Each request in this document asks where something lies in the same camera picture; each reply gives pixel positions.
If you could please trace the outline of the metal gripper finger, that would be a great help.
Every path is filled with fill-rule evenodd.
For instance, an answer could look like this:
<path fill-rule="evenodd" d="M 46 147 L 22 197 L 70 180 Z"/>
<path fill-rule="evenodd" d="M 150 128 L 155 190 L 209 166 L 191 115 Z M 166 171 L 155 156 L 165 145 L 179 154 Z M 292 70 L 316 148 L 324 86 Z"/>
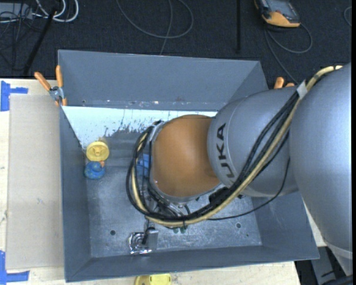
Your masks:
<path fill-rule="evenodd" d="M 148 229 L 146 231 L 146 243 L 147 250 L 156 250 L 158 245 L 159 231 L 156 229 Z"/>
<path fill-rule="evenodd" d="M 148 245 L 148 235 L 145 232 L 133 232 L 129 237 L 129 252 L 131 255 L 142 255 L 152 252 Z"/>

